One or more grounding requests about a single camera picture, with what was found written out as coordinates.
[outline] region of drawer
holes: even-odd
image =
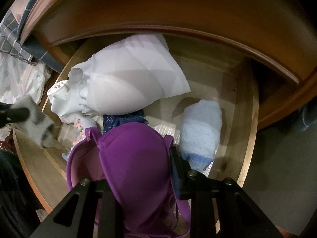
[[[128,34],[88,38],[72,56],[56,82],[66,80],[70,69],[102,48]],[[182,68],[190,93],[160,99],[144,108],[149,125],[179,142],[183,110],[199,99],[216,100],[222,111],[220,144],[214,162],[204,172],[209,178],[231,177],[243,186],[253,153],[257,120],[258,89],[249,58],[221,44],[199,39],[164,35],[170,53]],[[51,112],[49,99],[42,111],[55,122],[57,138],[63,123]],[[15,130],[15,146],[23,169],[37,197],[50,212],[67,193],[66,162],[61,143],[40,149]]]

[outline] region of clothing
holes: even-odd
[[[120,204],[125,234],[143,237],[184,237],[190,228],[188,201],[176,198],[171,183],[169,151],[173,137],[164,138],[142,123],[126,123],[102,135],[97,128],[86,129],[86,140],[73,149],[66,166],[71,190],[80,180],[107,179]],[[178,218],[172,213],[177,203],[185,221],[185,233],[172,230]],[[96,222],[99,221],[97,208]],[[161,220],[172,217],[172,227]]]
[[[50,76],[44,63],[34,66],[0,52],[0,102],[14,104],[30,95],[36,104],[40,103]]]
[[[11,10],[8,10],[0,23],[0,51],[17,57],[21,61],[36,65],[37,61],[33,60],[34,56],[60,73],[63,66],[47,52],[34,35],[31,34],[24,44],[20,45],[17,34],[18,27],[19,24]]]
[[[0,233],[3,238],[28,238],[40,224],[42,205],[27,181],[18,156],[0,150]]]
[[[69,152],[67,153],[62,153],[61,156],[63,157],[64,160],[68,161],[68,158],[70,156],[70,153],[72,152],[73,148],[82,140],[86,138],[86,133],[85,130],[90,127],[97,127],[96,122],[93,119],[90,118],[85,118],[79,116],[75,121],[74,121],[74,127],[78,129],[79,134],[78,136],[73,140],[73,146],[70,149]]]
[[[16,123],[25,135],[33,140],[40,147],[52,147],[54,122],[41,112],[30,96],[24,97],[19,102],[13,104],[11,109],[28,108],[30,116],[26,121]]]
[[[201,100],[186,107],[180,133],[180,153],[192,169],[202,171],[214,160],[222,126],[218,102]]]
[[[118,127],[119,125],[128,122],[140,122],[144,124],[149,124],[149,122],[144,118],[143,109],[138,110],[134,113],[128,113],[124,115],[107,115],[103,116],[103,134],[111,129]]]
[[[190,92],[181,68],[156,35],[133,35],[105,47],[72,67],[68,77],[47,92],[52,112],[63,122],[79,114],[128,114]]]
[[[295,132],[303,132],[310,125],[315,124],[317,122],[317,97],[294,112],[290,118],[293,118],[291,129]]]
[[[72,85],[71,81],[67,80],[56,83],[47,91],[47,96],[52,105],[51,111],[56,113],[64,123],[73,123],[83,115],[84,108],[83,105],[80,105],[79,87]]]
[[[87,62],[87,106],[101,114],[128,114],[190,92],[182,69],[156,35],[132,35]]]
[[[18,23],[21,22],[21,16],[23,15],[25,8],[28,4],[29,0],[14,0],[13,3],[11,4],[11,11],[12,14],[14,15],[14,18]]]

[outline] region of white folded garment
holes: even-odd
[[[64,121],[74,113],[121,115],[190,92],[167,49],[162,35],[133,35],[105,47],[48,91],[52,112]]]

